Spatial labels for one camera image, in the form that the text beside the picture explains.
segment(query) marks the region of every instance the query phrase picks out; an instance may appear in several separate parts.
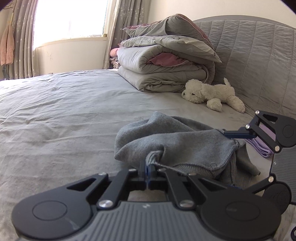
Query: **purple cloth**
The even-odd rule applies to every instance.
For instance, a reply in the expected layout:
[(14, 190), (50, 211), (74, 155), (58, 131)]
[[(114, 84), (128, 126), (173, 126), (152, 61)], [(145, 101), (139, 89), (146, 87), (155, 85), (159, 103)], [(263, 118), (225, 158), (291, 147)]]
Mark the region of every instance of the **purple cloth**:
[[(261, 124), (259, 127), (264, 130), (264, 132), (268, 134), (273, 140), (276, 139), (276, 135), (265, 125)], [(246, 139), (246, 141), (249, 142), (261, 156), (267, 158), (273, 155), (273, 151), (259, 137)]]

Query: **plush toy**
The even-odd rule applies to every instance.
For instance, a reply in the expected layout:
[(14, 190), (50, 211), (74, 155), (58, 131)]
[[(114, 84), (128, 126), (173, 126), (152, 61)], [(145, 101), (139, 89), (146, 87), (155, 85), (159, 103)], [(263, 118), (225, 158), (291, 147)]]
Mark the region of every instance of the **plush toy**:
[(196, 104), (207, 100), (207, 107), (211, 110), (222, 111), (221, 103), (226, 103), (236, 111), (244, 113), (244, 103), (235, 96), (234, 88), (226, 78), (224, 78), (224, 83), (224, 85), (209, 85), (192, 79), (186, 83), (182, 97)]

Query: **plush dog's tail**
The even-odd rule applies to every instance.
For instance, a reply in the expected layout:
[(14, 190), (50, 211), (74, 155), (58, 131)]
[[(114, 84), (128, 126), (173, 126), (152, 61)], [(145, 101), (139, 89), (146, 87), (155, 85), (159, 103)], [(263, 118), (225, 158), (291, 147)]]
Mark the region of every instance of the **plush dog's tail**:
[(227, 86), (231, 86), (226, 78), (224, 78), (224, 83), (225, 83), (225, 85), (227, 85)]

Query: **gray curtain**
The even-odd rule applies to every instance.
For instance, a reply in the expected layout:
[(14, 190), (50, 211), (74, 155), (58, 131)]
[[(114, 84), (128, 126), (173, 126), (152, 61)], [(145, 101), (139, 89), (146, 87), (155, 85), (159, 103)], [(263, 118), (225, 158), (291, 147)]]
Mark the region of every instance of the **gray curtain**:
[(16, 0), (12, 19), (15, 39), (14, 62), (8, 65), (9, 79), (38, 76), (38, 58), (32, 51), (33, 24), (38, 0)]
[(110, 50), (118, 47), (128, 34), (122, 29), (146, 23), (150, 0), (116, 0), (116, 7), (108, 30), (108, 43), (104, 58), (104, 69), (110, 67)]

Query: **white wall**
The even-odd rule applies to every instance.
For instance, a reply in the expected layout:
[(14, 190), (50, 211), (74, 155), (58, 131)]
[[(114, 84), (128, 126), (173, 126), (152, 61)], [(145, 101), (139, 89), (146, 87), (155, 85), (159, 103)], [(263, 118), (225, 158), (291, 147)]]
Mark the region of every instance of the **white wall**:
[(148, 23), (176, 13), (191, 20), (219, 15), (250, 15), (296, 28), (296, 14), (281, 0), (151, 0)]
[(39, 74), (102, 69), (106, 40), (70, 39), (38, 47)]
[[(10, 13), (9, 9), (3, 9), (0, 11), (0, 42), (2, 39), (3, 32), (4, 32), (6, 25), (7, 25), (7, 19), (8, 19), (9, 13)], [(0, 65), (0, 80), (3, 80), (1, 65)]]

